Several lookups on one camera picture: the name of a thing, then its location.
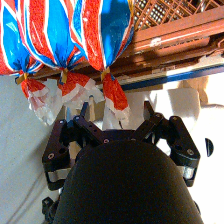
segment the snack bag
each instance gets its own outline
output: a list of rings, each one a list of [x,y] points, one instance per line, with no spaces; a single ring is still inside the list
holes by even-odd
[[[22,43],[16,20],[13,0],[1,0],[0,4],[0,74],[13,75],[16,83],[28,99],[32,109],[40,120],[46,120],[49,114],[49,89],[42,83],[28,78],[29,74],[39,71],[43,64],[31,57]]]
[[[76,75],[70,70],[81,62],[84,56],[82,48],[79,49],[79,45],[71,40],[65,2],[63,0],[16,0],[16,2],[20,32],[27,49],[43,64],[61,70],[57,92],[57,97],[62,98],[61,106],[73,101],[72,99],[82,101],[81,96],[87,94],[89,90],[85,85],[83,88],[76,88],[76,84],[83,84],[81,80],[79,81],[82,75]]]
[[[134,0],[66,2],[70,9],[72,40],[84,49],[85,57],[91,66],[96,70],[105,71],[131,42],[134,32]],[[107,80],[103,81],[103,92],[106,105],[119,120],[128,119],[129,107],[122,88],[118,87],[119,83],[114,77],[110,78],[111,75],[105,77]],[[122,107],[118,106],[118,100],[122,102]]]

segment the blue stripe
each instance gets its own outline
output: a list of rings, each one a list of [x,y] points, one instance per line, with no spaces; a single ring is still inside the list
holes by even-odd
[[[47,34],[57,65],[66,68],[75,44],[71,40],[68,17],[59,0],[49,0]]]
[[[3,8],[3,45],[9,66],[16,70],[26,70],[29,52],[22,44],[17,22],[6,7]]]
[[[118,54],[129,20],[130,9],[127,0],[103,1],[101,35],[106,67],[113,63]]]
[[[224,66],[215,66],[210,68],[205,68],[201,70],[191,71],[191,72],[185,72],[181,74],[175,74],[171,76],[156,78],[156,79],[150,79],[150,80],[144,80],[141,82],[135,82],[131,84],[125,84],[122,85],[122,89],[125,90],[132,90],[132,89],[139,89],[144,88],[148,86],[154,86],[159,84],[164,84],[168,82],[174,82],[174,81],[182,81],[192,78],[198,78],[203,76],[208,76],[212,74],[218,74],[224,72]]]
[[[77,0],[74,14],[73,14],[73,25],[76,31],[76,36],[79,39],[79,41],[82,43],[82,36],[81,36],[81,13],[82,13],[82,0]]]
[[[18,11],[18,5],[19,5],[18,0],[14,0],[14,2],[15,2],[16,11]]]

